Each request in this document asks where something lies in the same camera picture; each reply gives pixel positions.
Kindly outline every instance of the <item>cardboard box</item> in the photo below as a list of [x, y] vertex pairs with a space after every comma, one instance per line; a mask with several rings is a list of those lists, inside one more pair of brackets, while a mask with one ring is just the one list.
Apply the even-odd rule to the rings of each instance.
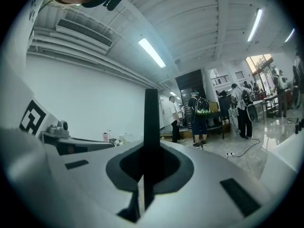
[[218, 112], [218, 103], [217, 102], [209, 102], [210, 112]]

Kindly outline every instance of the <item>blue shorts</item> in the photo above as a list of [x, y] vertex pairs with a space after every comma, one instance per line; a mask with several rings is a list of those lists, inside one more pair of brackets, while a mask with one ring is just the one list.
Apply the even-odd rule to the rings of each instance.
[[207, 119], [206, 116], [195, 116], [194, 122], [192, 123], [193, 135], [199, 135], [200, 128], [201, 128], [201, 134], [207, 134], [206, 119]]

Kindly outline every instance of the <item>fluorescent tube light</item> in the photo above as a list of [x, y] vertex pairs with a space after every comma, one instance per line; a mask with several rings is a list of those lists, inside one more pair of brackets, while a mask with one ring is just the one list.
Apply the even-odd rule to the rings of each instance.
[[295, 31], [294, 29], [291, 31], [291, 33], [290, 33], [289, 37], [287, 37], [287, 39], [286, 39], [286, 41], [285, 41], [285, 42], [287, 42], [287, 41], [290, 39], [290, 37], [293, 35], [294, 31]]
[[262, 13], [263, 13], [263, 10], [259, 9], [258, 12], [257, 12], [257, 15], [256, 15], [256, 21], [255, 21], [255, 23], [254, 23], [254, 25], [253, 25], [252, 31], [251, 31], [251, 33], [250, 33], [250, 36], [249, 36], [247, 42], [251, 41], [251, 40], [252, 40], [252, 37], [255, 35], [256, 29], [257, 29], [258, 24], [259, 24], [259, 22], [260, 22], [260, 20], [261, 20]]
[[158, 64], [160, 67], [166, 67], [165, 63], [161, 59], [161, 57], [158, 55], [158, 53], [154, 50], [153, 46], [148, 42], [146, 38], [141, 39], [138, 42], [139, 45], [142, 46], [143, 49], [145, 49], [146, 52], [154, 59], [154, 61]]

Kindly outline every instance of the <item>shoe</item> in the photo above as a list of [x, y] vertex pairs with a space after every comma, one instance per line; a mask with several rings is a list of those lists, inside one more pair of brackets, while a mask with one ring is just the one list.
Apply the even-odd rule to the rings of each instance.
[[197, 142], [197, 143], [194, 143], [193, 146], [197, 149], [200, 149], [200, 144]]

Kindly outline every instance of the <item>black rectangular slot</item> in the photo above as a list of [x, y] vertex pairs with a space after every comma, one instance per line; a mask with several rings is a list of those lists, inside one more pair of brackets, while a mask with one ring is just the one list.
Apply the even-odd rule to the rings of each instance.
[[220, 181], [220, 184], [245, 217], [261, 207], [233, 178]]
[[83, 165], [87, 165], [89, 162], [86, 160], [81, 160], [81, 161], [75, 161], [75, 162], [71, 162], [71, 163], [67, 163], [66, 168], [69, 169], [73, 169], [73, 168], [77, 168]]

